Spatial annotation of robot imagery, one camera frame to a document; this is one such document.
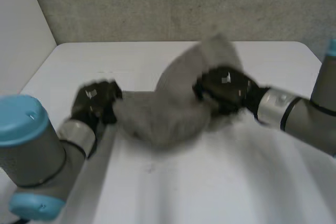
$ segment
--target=white wall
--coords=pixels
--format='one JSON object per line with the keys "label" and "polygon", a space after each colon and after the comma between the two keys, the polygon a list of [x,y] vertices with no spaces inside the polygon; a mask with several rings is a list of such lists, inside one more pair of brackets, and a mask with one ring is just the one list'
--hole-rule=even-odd
{"label": "white wall", "polygon": [[55,47],[37,0],[0,0],[0,95],[19,92]]}

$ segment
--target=silver metal band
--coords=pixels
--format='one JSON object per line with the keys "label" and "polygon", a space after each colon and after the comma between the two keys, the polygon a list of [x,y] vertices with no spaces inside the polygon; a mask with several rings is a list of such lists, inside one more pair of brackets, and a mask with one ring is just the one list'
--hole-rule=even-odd
{"label": "silver metal band", "polygon": [[279,129],[287,107],[296,97],[283,90],[269,89],[260,101],[258,120]]}
{"label": "silver metal band", "polygon": [[72,142],[83,149],[88,157],[96,140],[95,133],[85,123],[78,120],[66,121],[57,131],[60,139]]}

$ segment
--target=black cable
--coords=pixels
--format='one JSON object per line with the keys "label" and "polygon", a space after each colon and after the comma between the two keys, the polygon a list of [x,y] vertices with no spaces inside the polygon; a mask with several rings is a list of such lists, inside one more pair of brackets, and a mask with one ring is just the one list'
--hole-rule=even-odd
{"label": "black cable", "polygon": [[11,224],[26,224],[28,222],[30,222],[30,220],[19,219],[15,222],[12,222]]}

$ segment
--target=black ring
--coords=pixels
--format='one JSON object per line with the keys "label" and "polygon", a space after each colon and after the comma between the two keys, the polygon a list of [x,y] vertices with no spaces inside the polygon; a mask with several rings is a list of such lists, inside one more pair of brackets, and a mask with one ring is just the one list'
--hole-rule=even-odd
{"label": "black ring", "polygon": [[312,100],[309,101],[310,104],[315,108],[317,109],[318,111],[324,113],[324,114],[327,114],[329,116],[336,116],[336,111],[332,111],[332,110],[328,110],[324,107],[321,107],[321,106],[318,106],[316,103],[314,103]]}
{"label": "black ring", "polygon": [[67,152],[65,151],[65,149],[63,148],[64,150],[64,154],[65,154],[65,157],[64,157],[64,160],[63,160],[63,163],[61,164],[61,166],[58,168],[58,170],[53,173],[52,175],[50,175],[49,177],[45,178],[44,180],[42,180],[42,182],[39,182],[39,183],[36,183],[36,184],[32,184],[32,185],[18,185],[16,184],[18,187],[21,187],[21,188],[31,188],[31,187],[37,187],[37,186],[40,186],[40,185],[43,185],[47,182],[49,182],[50,180],[52,180],[53,178],[55,178],[64,168],[65,164],[67,163]]}
{"label": "black ring", "polygon": [[86,158],[86,153],[85,153],[85,151],[84,151],[79,145],[77,145],[77,144],[75,144],[75,143],[73,143],[73,142],[71,142],[71,141],[69,141],[69,140],[66,140],[66,139],[61,139],[60,141],[61,141],[61,142],[65,142],[65,143],[67,143],[67,144],[69,144],[69,145],[75,147],[77,150],[79,150],[79,151],[81,152],[81,154],[83,154],[84,158]]}
{"label": "black ring", "polygon": [[300,101],[300,100],[301,100],[301,97],[296,97],[286,108],[286,111],[285,111],[284,115],[282,116],[282,119],[281,119],[281,122],[280,122],[280,129],[282,131],[285,131],[286,122],[287,122],[287,119],[289,117],[290,112],[294,108],[295,104],[297,104],[298,101]]}

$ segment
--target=white table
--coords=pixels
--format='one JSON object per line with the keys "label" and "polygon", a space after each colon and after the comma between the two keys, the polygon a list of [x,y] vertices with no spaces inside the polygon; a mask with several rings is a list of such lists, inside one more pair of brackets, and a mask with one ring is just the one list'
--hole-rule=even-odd
{"label": "white table", "polygon": [[[63,44],[23,93],[38,98],[58,127],[81,84],[114,78],[123,90],[153,90],[166,66],[192,44]],[[257,81],[310,96],[321,63],[305,45],[235,46],[246,72]],[[115,129],[109,129],[54,223],[336,223],[334,160],[259,126],[249,114],[165,156]]]}

